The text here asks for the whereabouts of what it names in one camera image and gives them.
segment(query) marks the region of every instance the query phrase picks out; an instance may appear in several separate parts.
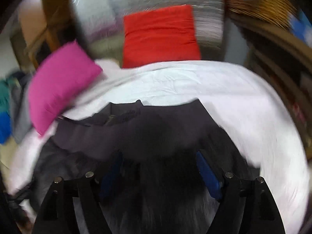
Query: white wall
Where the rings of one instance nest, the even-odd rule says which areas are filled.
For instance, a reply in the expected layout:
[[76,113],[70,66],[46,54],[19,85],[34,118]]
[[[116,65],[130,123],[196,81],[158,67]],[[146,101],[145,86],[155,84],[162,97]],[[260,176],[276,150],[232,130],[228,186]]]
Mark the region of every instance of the white wall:
[[0,35],[0,78],[4,78],[14,69],[19,69],[9,35]]

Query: pile of clothes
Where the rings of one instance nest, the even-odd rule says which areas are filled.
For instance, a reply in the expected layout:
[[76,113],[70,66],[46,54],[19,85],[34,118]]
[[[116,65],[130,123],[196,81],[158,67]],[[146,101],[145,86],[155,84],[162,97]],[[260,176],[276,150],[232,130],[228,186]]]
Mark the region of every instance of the pile of clothes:
[[[199,149],[214,152],[223,170],[253,180],[225,130],[196,99],[177,106],[109,103],[83,120],[58,119],[33,173],[30,205],[39,212],[54,181],[96,173],[121,153],[114,181],[102,181],[101,210],[112,233],[206,233],[218,209],[197,169]],[[79,198],[73,197],[80,233],[88,234]]]
[[32,76],[17,71],[0,81],[0,144],[11,135],[19,144],[32,127],[27,97]]

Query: bed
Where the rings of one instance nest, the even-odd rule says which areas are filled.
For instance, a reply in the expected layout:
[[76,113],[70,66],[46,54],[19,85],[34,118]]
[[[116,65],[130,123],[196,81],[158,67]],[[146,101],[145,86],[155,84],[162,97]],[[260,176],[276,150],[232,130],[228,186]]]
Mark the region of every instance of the bed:
[[[286,234],[298,233],[308,201],[308,167],[297,129],[273,88],[246,68],[215,61],[160,62],[120,69],[97,60],[103,74],[73,101],[63,116],[81,120],[107,103],[178,105],[199,98],[273,194]],[[40,137],[31,130],[11,164],[9,193],[31,180],[41,147],[55,133],[54,122]]]

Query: plastic-wrapped bundle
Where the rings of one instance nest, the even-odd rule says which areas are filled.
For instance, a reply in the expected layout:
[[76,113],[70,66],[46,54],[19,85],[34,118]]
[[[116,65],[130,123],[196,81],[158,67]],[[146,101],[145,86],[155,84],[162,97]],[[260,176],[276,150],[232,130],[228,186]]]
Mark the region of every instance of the plastic-wrapped bundle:
[[124,15],[180,4],[193,6],[199,45],[220,48],[223,0],[73,0],[73,11],[85,41],[92,43],[122,33]]

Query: wooden furniture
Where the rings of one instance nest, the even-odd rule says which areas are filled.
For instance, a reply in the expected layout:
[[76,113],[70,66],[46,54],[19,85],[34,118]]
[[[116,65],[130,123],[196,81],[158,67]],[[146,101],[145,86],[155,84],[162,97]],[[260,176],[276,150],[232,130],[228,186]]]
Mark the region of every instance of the wooden furniture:
[[58,32],[71,23],[71,0],[23,0],[18,8],[19,22],[26,42],[25,53],[39,66],[36,52],[46,42],[51,52],[60,46]]
[[246,65],[279,94],[312,159],[312,103],[300,88],[301,73],[312,76],[312,49],[285,29],[264,21],[230,14],[250,46]]

